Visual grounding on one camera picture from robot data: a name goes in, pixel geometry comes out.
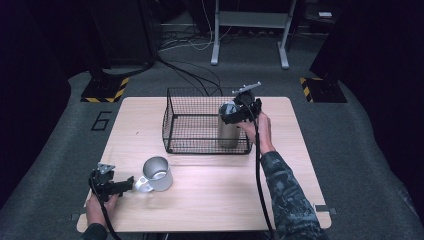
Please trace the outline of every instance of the gray carpet floor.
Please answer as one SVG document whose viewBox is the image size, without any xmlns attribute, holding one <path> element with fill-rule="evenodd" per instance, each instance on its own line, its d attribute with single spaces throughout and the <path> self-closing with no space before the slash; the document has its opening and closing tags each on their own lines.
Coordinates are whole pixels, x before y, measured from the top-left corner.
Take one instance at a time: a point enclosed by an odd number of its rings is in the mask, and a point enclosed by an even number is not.
<svg viewBox="0 0 424 240">
<path fill-rule="evenodd" d="M 296 36 L 288 52 L 289 70 L 280 66 L 277 40 L 254 37 L 224 41 L 218 66 L 210 65 L 212 45 L 202 51 L 173 48 L 161 51 L 160 56 L 166 61 L 196 64 L 202 68 L 172 62 L 217 82 L 204 68 L 209 69 L 223 87 L 260 81 L 262 86 L 255 89 L 257 96 L 291 99 L 326 203 L 337 211 L 331 216 L 332 226 L 326 230 L 331 239 L 424 239 L 423 226 L 409 204 L 408 194 L 390 171 L 374 141 L 367 113 L 355 96 L 341 83 L 348 103 L 306 101 L 299 78 L 314 77 L 308 69 L 324 38 Z M 80 102 L 89 80 L 88 73 L 69 79 L 72 95 L 65 112 L 34 165 L 0 211 L 0 239 L 80 236 L 77 221 L 71 215 L 83 211 L 88 175 L 102 156 L 122 102 Z M 192 85 L 157 62 L 130 78 L 123 98 L 166 96 L 168 87 L 177 86 Z M 101 111 L 111 112 L 102 115 L 110 120 L 106 130 L 91 131 Z M 143 239 L 144 234 L 119 236 Z"/>
</svg>

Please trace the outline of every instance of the black stand base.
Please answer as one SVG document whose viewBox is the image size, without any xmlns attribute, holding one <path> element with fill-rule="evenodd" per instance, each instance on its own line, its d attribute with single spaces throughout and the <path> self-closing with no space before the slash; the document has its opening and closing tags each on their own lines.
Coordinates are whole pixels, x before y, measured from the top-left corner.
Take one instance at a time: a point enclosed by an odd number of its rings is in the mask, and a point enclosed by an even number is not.
<svg viewBox="0 0 424 240">
<path fill-rule="evenodd" d="M 127 77 L 114 77 L 106 75 L 100 81 L 91 78 L 84 92 L 81 102 L 117 102 L 128 83 Z"/>
<path fill-rule="evenodd" d="M 301 78 L 300 83 L 308 102 L 347 103 L 337 83 L 328 87 L 320 78 Z"/>
</svg>

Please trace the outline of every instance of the black wire basket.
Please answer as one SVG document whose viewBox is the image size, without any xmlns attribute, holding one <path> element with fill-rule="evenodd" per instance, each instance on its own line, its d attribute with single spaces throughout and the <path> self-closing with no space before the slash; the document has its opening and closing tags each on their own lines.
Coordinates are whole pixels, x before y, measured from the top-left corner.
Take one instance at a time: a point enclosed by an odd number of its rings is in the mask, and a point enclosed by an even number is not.
<svg viewBox="0 0 424 240">
<path fill-rule="evenodd" d="M 234 99 L 234 89 L 236 88 L 168 88 L 162 124 L 166 152 L 238 155 L 250 153 L 252 142 L 242 129 L 237 130 L 240 134 L 236 137 L 228 138 L 218 134 L 218 128 L 222 127 L 220 124 L 223 124 L 218 115 L 219 108 L 223 103 Z"/>
</svg>

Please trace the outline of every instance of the cup handle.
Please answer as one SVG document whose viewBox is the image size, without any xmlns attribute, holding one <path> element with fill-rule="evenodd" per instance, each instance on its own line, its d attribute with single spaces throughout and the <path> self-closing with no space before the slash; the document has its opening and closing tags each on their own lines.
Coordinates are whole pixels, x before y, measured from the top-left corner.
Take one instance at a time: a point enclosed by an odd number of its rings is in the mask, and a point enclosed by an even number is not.
<svg viewBox="0 0 424 240">
<path fill-rule="evenodd" d="M 153 188 L 149 184 L 149 180 L 145 176 L 141 176 L 135 184 L 135 188 L 139 192 L 150 192 Z"/>
</svg>

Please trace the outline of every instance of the person's left hand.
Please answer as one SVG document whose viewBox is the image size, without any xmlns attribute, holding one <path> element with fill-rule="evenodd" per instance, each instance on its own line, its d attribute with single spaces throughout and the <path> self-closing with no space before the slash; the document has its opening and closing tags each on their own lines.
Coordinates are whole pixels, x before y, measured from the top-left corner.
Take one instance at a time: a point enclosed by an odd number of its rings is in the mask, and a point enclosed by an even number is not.
<svg viewBox="0 0 424 240">
<path fill-rule="evenodd" d="M 111 220 L 113 218 L 118 196 L 119 194 L 112 195 L 109 201 L 104 203 L 105 208 L 107 209 L 109 219 Z M 100 223 L 105 228 L 107 227 L 106 220 L 103 216 L 103 212 L 102 212 L 102 208 L 100 206 L 99 200 L 97 199 L 96 195 L 94 195 L 93 193 L 91 194 L 90 199 L 88 199 L 86 202 L 86 210 L 87 210 L 86 216 L 87 216 L 88 225 L 92 223 Z"/>
</svg>

